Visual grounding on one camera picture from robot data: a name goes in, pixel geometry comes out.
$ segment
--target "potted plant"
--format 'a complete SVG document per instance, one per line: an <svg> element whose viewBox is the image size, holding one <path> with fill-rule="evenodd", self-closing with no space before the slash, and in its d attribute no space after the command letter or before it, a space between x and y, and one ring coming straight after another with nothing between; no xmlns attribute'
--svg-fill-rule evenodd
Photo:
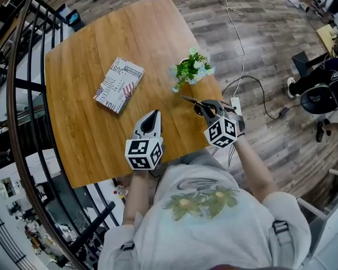
<svg viewBox="0 0 338 270"><path fill-rule="evenodd" d="M170 67L170 72L176 80L176 85L172 88L173 92L179 92L185 82L196 84L204 76L214 74L215 68L210 66L209 57L201 55L192 47L189 50L188 58L182 60L178 65Z"/></svg>

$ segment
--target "black chair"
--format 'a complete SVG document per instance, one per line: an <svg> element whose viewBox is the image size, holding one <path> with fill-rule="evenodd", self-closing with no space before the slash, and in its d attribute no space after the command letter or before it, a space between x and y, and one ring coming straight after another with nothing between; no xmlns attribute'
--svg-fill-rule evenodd
<svg viewBox="0 0 338 270"><path fill-rule="evenodd" d="M338 79L329 85L318 84L305 91L300 103L311 114L325 114L338 109Z"/></svg>

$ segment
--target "power strip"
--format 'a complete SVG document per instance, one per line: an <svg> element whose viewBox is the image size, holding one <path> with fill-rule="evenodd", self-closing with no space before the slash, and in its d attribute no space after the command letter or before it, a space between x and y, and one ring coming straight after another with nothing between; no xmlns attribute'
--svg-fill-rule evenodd
<svg viewBox="0 0 338 270"><path fill-rule="evenodd" d="M241 102L239 101L239 98L238 97L230 98L230 104L232 105L232 108L234 109L235 113L237 115L242 116Z"/></svg>

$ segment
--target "wooden table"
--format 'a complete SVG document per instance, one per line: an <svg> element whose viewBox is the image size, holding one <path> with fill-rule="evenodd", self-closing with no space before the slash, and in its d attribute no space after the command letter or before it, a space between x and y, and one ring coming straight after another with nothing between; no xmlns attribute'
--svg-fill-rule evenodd
<svg viewBox="0 0 338 270"><path fill-rule="evenodd" d="M334 41L332 40L333 36L331 34L331 30L332 26L327 24L326 26L319 28L316 32L330 58L334 58L332 57L332 48L334 46Z"/></svg>
<svg viewBox="0 0 338 270"><path fill-rule="evenodd" d="M72 187L131 173L124 150L135 123L162 113L163 162L208 146L203 117L171 91L168 67L198 43L171 0L142 0L87 25L46 55L47 98L55 140ZM145 69L120 115L93 97L119 56ZM181 91L198 100L222 99L214 76Z"/></svg>

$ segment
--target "white t-shirt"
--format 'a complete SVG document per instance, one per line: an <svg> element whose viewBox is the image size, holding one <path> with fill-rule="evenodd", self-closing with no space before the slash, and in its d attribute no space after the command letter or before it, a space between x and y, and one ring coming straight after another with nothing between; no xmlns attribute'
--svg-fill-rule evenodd
<svg viewBox="0 0 338 270"><path fill-rule="evenodd" d="M275 220L289 225L295 269L308 254L311 241L295 197L275 192L261 204L226 171L171 166L139 226L120 226L105 234L98 269L268 267L273 261L269 230ZM125 251L120 248L129 241L135 246L122 255Z"/></svg>

